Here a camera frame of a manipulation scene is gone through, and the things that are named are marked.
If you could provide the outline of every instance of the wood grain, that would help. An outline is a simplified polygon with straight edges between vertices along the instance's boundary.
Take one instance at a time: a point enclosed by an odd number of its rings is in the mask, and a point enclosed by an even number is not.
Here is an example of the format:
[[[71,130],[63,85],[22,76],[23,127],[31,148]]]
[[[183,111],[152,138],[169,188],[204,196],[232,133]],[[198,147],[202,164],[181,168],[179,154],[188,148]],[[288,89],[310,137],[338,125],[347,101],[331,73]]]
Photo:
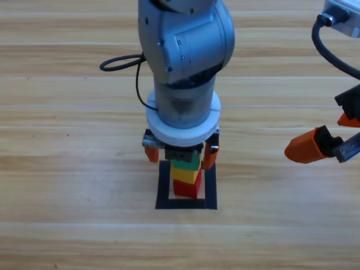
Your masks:
[[[358,83],[311,42],[323,0],[225,2],[219,209],[158,211],[136,70],[98,68],[141,51],[137,1],[0,0],[1,270],[360,269],[359,157],[284,156],[320,125],[357,132],[337,125],[334,97]],[[356,39],[322,37],[358,65]],[[146,64],[140,87],[153,87]]]

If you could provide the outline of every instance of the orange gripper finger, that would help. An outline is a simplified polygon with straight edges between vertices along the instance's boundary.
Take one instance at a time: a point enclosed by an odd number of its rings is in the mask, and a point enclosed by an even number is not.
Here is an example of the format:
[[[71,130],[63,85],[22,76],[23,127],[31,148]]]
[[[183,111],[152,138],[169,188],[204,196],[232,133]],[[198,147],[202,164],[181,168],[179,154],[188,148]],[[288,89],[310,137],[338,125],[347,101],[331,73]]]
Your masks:
[[[285,149],[285,156],[294,162],[304,164],[327,158],[322,154],[314,139],[317,129],[292,139]]]
[[[218,156],[218,152],[220,150],[220,143],[219,143],[219,149],[215,153],[211,153],[210,147],[211,145],[207,143],[205,147],[204,160],[202,162],[202,168],[204,170],[210,170],[214,166],[216,162],[216,158]]]
[[[153,163],[157,163],[159,161],[159,149],[145,147],[145,153],[149,161]]]
[[[344,127],[360,128],[360,121],[356,118],[350,120],[345,113],[343,113],[337,123]]]

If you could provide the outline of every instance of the white ring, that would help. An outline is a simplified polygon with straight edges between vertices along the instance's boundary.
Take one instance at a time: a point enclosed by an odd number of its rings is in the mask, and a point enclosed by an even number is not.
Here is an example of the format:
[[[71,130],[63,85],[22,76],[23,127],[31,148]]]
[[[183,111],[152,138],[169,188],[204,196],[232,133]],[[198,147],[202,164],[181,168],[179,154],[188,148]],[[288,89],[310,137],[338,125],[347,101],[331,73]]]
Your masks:
[[[147,104],[156,107],[155,91],[150,93]],[[177,147],[190,147],[205,142],[217,130],[220,113],[221,103],[215,92],[209,117],[194,128],[179,129],[170,127],[159,118],[157,111],[146,108],[148,127],[154,136],[161,142]]]

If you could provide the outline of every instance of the green block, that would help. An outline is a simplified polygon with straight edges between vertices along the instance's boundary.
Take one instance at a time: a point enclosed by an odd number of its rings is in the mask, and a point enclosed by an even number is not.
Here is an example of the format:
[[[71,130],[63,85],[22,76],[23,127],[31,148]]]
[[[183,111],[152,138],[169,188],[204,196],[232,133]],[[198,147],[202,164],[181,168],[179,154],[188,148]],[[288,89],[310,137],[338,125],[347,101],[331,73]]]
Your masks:
[[[200,154],[194,153],[191,162],[172,160],[173,166],[183,170],[198,170],[200,166]]]

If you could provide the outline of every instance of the robotic arm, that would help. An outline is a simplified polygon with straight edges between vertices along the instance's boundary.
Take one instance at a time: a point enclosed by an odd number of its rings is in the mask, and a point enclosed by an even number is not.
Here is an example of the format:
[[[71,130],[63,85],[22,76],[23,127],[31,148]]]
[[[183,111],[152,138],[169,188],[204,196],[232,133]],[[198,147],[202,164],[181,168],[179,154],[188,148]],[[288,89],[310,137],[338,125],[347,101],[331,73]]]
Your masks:
[[[360,79],[360,70],[342,62],[333,55],[320,40],[323,26],[352,38],[360,38],[360,1],[326,0],[324,11],[318,15],[312,30],[312,39],[318,52],[334,67]],[[335,100],[344,110],[337,122],[345,127],[360,127],[360,85],[338,95]],[[331,136],[326,126],[315,128],[294,138],[285,150],[285,155],[297,163],[312,163],[325,158],[336,157],[340,163],[346,162],[360,152],[360,133],[347,141]]]
[[[142,144],[151,162],[158,162],[159,149],[164,149],[166,159],[190,168],[206,142],[202,168],[210,169],[219,151],[216,74],[229,63],[235,47],[227,7],[222,0],[138,0],[138,33],[142,54],[106,61],[101,70],[138,65],[137,93],[148,122]],[[106,67],[130,58],[139,60]],[[154,74],[147,102],[138,90],[144,61]]]

